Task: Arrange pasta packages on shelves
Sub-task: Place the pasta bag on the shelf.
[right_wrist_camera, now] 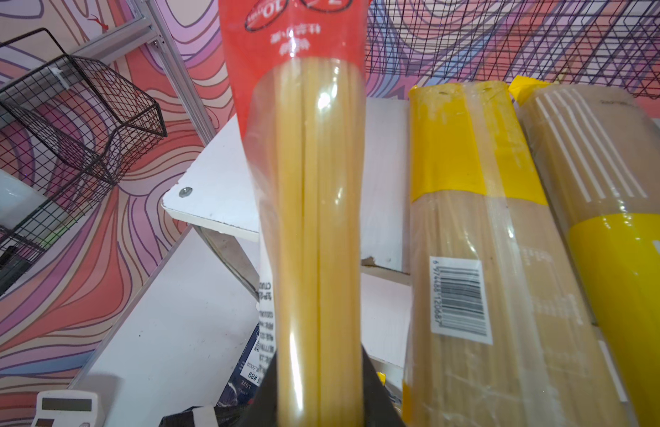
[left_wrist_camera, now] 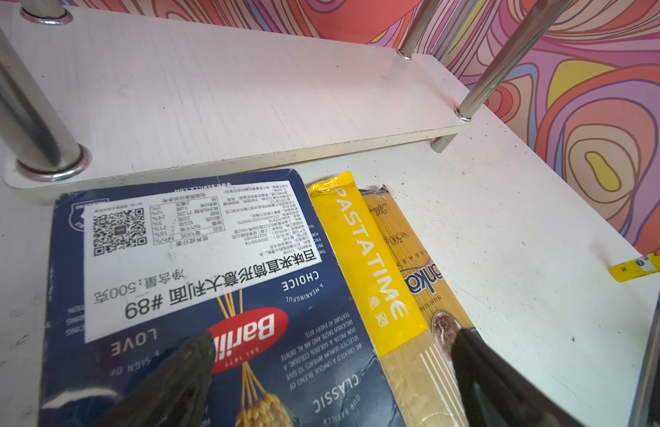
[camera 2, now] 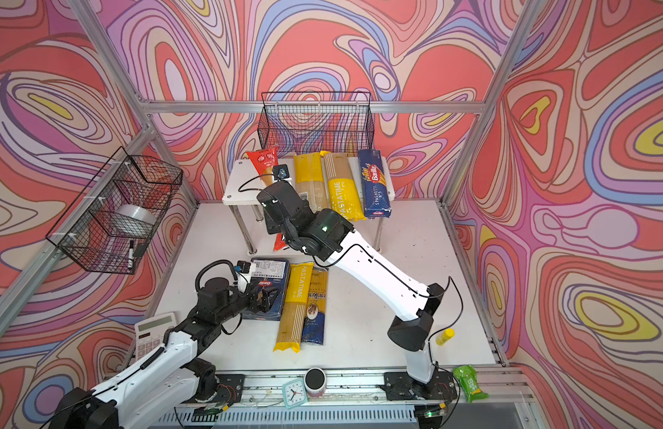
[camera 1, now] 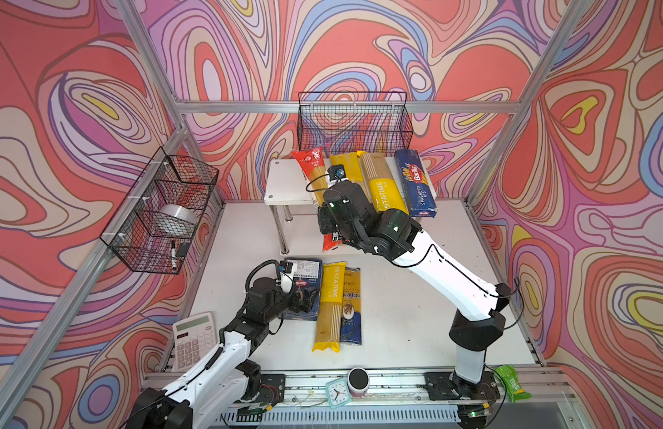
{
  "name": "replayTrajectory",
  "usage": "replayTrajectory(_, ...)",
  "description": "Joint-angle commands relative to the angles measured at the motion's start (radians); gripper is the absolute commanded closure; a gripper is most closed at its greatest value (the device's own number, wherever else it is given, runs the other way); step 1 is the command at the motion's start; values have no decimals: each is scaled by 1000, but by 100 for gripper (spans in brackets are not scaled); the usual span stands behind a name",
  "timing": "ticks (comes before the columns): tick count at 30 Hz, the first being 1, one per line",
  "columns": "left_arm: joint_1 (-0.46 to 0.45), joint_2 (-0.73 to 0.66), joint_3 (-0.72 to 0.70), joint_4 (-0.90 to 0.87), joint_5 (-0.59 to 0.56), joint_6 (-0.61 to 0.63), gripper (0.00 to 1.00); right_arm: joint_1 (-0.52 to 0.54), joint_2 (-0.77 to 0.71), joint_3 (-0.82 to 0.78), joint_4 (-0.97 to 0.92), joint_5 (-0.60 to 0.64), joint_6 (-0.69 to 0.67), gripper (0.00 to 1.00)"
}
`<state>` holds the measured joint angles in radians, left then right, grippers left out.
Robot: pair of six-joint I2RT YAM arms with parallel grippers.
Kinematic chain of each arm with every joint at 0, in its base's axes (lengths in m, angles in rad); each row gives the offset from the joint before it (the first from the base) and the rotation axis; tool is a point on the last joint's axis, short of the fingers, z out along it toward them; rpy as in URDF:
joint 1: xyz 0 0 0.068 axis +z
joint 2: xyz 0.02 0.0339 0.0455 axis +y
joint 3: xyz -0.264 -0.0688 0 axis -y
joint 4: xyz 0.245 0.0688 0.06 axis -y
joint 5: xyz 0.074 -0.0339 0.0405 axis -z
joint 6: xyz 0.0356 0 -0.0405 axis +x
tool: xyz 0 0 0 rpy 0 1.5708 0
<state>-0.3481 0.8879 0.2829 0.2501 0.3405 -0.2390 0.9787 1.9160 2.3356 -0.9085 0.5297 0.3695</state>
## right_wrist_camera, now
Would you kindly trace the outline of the dark blue Barilla pasta box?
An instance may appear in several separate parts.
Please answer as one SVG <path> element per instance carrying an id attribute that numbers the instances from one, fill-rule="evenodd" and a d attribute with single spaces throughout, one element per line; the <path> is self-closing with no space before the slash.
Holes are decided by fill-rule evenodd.
<path id="1" fill-rule="evenodd" d="M 264 376 L 260 366 L 260 347 L 259 327 L 256 326 L 217 400 L 217 407 L 238 407 L 253 401 Z"/>

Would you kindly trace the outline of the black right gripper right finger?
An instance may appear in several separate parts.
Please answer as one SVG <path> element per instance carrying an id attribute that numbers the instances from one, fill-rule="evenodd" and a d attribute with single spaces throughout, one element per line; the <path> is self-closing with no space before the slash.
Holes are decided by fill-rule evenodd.
<path id="1" fill-rule="evenodd" d="M 365 349 L 362 350 L 365 427 L 404 427 Z"/>

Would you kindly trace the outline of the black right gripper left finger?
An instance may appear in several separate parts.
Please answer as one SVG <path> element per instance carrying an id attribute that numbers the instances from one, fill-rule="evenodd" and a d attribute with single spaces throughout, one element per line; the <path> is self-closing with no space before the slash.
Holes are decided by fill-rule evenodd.
<path id="1" fill-rule="evenodd" d="M 275 353 L 264 379 L 236 424 L 237 427 L 275 427 L 278 425 L 278 354 Z"/>

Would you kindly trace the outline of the red spaghetti pack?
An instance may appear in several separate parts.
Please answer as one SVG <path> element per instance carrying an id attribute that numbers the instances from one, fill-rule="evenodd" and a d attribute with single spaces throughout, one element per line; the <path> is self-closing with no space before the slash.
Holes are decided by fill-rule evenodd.
<path id="1" fill-rule="evenodd" d="M 360 199 L 366 1 L 222 1 L 260 236 L 261 363 L 279 426 L 366 421 Z"/>

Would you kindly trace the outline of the yellow Pastatime spaghetti pack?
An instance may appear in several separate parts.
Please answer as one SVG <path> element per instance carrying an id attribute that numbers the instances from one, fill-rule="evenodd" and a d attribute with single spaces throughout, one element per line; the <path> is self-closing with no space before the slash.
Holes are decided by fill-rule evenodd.
<path id="1" fill-rule="evenodd" d="M 618 87 L 518 77 L 510 93 L 637 421 L 660 426 L 660 129 Z"/>

